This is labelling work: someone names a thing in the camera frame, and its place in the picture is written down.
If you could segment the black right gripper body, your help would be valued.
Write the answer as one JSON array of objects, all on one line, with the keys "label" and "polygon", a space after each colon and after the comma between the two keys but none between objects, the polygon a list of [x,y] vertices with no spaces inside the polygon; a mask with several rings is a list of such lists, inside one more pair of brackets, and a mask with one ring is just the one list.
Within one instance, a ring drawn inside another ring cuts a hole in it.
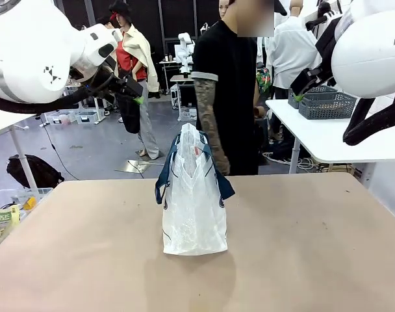
[{"label": "black right gripper body", "polygon": [[304,69],[292,82],[290,88],[296,96],[304,95],[312,88],[323,84],[335,85],[335,79],[330,67],[317,66],[314,69]]}]

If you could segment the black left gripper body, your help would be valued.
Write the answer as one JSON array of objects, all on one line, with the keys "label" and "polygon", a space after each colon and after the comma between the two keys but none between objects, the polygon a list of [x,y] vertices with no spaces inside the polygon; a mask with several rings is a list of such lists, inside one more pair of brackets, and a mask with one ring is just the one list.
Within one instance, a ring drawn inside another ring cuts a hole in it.
[{"label": "black left gripper body", "polygon": [[140,98],[142,96],[143,87],[135,81],[131,76],[116,81],[115,92],[125,94],[132,98]]}]

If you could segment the tattooed right hand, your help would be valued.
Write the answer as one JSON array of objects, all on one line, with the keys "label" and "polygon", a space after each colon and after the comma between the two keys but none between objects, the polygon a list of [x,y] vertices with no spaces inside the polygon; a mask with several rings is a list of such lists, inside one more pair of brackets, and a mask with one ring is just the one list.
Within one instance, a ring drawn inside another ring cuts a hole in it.
[{"label": "tattooed right hand", "polygon": [[222,175],[228,176],[230,174],[230,163],[225,155],[221,155],[216,159],[216,165]]}]

